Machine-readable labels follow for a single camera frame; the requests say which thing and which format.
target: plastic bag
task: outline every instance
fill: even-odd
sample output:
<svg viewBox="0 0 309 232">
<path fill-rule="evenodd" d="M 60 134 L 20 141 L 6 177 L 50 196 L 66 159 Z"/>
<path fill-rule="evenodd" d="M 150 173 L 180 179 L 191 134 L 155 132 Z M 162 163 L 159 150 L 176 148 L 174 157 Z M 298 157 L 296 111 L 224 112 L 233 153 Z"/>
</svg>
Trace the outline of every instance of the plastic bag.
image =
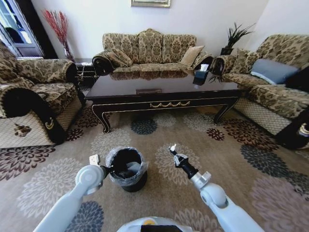
<svg viewBox="0 0 309 232">
<path fill-rule="evenodd" d="M 119 152 L 122 150 L 127 150 L 128 152 L 132 152 L 135 151 L 135 155 L 138 154 L 140 160 L 138 161 L 138 163 L 140 162 L 140 169 L 139 171 L 132 177 L 129 178 L 123 178 L 121 176 L 118 176 L 115 172 L 111 172 L 110 173 L 110 179 L 111 181 L 119 184 L 120 186 L 131 186 L 136 184 L 141 177 L 143 176 L 143 174 L 145 173 L 145 171 L 147 171 L 148 168 L 148 162 L 144 161 L 143 155 L 134 147 L 126 147 L 126 146 L 119 146 L 116 148 L 113 148 L 106 156 L 105 159 L 105 164 L 107 167 L 111 167 L 114 159 L 117 157 L 117 155 L 119 155 Z"/>
</svg>

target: side table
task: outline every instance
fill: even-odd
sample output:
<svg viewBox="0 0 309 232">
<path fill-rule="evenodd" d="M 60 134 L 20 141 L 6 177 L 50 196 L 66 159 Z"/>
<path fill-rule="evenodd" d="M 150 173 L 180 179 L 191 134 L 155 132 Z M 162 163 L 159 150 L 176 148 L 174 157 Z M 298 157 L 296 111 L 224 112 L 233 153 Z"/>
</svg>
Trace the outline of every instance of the side table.
<svg viewBox="0 0 309 232">
<path fill-rule="evenodd" d="M 75 58 L 77 67 L 78 85 L 82 91 L 89 90 L 97 81 L 98 76 L 91 58 Z"/>
</svg>

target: gray pillow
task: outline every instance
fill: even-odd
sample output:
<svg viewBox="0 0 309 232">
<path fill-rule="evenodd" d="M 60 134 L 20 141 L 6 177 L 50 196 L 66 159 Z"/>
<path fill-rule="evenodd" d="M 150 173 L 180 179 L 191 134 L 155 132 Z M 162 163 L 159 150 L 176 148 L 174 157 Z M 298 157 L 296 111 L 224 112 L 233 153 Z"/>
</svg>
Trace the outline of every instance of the gray pillow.
<svg viewBox="0 0 309 232">
<path fill-rule="evenodd" d="M 260 77 L 272 85 L 283 84 L 299 71 L 298 68 L 269 59 L 258 59 L 252 66 L 251 75 Z"/>
</svg>

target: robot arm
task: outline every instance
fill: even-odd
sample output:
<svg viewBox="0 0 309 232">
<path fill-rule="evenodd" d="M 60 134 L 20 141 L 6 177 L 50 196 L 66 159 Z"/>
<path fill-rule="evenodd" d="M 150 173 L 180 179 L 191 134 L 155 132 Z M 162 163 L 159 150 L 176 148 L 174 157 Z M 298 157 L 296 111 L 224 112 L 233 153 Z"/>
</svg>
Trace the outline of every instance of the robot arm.
<svg viewBox="0 0 309 232">
<path fill-rule="evenodd" d="M 211 174 L 199 173 L 190 163 L 187 156 L 177 154 L 176 145 L 169 148 L 174 156 L 176 168 L 182 168 L 195 187 L 200 191 L 203 202 L 209 206 L 217 216 L 221 227 L 226 232 L 263 232 L 264 230 L 244 211 L 236 205 L 226 194 L 222 187 L 209 183 Z"/>
<path fill-rule="evenodd" d="M 87 165 L 77 173 L 75 188 L 56 202 L 35 228 L 35 232 L 65 231 L 80 209 L 83 196 L 94 193 L 102 186 L 109 170 L 97 165 L 99 156 L 91 156 L 90 163 L 93 165 Z"/>
</svg>

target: window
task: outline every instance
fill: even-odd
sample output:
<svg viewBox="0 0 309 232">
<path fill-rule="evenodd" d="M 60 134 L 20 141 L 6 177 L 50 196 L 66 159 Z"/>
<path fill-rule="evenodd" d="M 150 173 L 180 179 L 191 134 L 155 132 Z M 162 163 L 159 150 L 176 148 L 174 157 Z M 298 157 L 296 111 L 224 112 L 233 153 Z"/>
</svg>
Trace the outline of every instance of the window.
<svg viewBox="0 0 309 232">
<path fill-rule="evenodd" d="M 0 0 L 0 39 L 22 57 L 42 57 L 43 52 L 14 0 Z"/>
</svg>

